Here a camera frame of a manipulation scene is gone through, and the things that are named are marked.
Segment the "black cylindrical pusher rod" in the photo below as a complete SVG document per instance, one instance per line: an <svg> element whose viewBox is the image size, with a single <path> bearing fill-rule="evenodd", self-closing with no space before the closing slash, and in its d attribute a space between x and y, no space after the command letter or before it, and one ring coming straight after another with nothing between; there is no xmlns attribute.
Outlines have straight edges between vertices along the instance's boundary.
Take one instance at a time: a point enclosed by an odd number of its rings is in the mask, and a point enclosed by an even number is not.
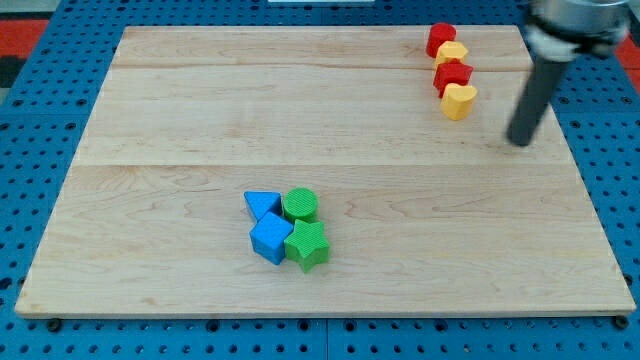
<svg viewBox="0 0 640 360"><path fill-rule="evenodd" d="M531 73L506 128L507 140L516 146L528 146L542 121L569 63L535 58Z"/></svg>

